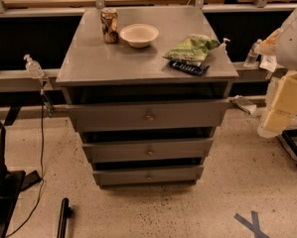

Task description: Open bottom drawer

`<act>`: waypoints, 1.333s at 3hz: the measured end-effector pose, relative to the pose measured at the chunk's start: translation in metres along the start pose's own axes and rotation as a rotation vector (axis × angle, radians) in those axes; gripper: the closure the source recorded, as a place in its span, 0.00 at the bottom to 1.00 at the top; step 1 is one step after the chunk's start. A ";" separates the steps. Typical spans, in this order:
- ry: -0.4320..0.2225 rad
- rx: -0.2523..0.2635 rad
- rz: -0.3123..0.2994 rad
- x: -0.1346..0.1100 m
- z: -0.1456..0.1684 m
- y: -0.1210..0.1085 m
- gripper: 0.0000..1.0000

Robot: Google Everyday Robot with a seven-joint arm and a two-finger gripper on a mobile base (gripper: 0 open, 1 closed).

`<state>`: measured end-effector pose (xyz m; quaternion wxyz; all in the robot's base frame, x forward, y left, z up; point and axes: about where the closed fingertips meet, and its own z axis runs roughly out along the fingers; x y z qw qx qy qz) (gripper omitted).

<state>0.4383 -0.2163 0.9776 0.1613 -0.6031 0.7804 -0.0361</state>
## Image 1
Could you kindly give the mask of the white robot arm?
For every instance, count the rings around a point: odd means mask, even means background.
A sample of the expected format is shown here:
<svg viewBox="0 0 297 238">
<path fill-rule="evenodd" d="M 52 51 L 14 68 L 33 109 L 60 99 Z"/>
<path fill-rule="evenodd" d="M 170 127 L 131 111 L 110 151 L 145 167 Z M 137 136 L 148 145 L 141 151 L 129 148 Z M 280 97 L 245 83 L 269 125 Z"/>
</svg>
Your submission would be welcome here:
<svg viewBox="0 0 297 238">
<path fill-rule="evenodd" d="M 261 55 L 275 56 L 287 69 L 280 79 L 272 79 L 266 93 L 266 109 L 257 133 L 263 138 L 280 135 L 297 115 L 297 7 L 258 48 Z"/>
</svg>

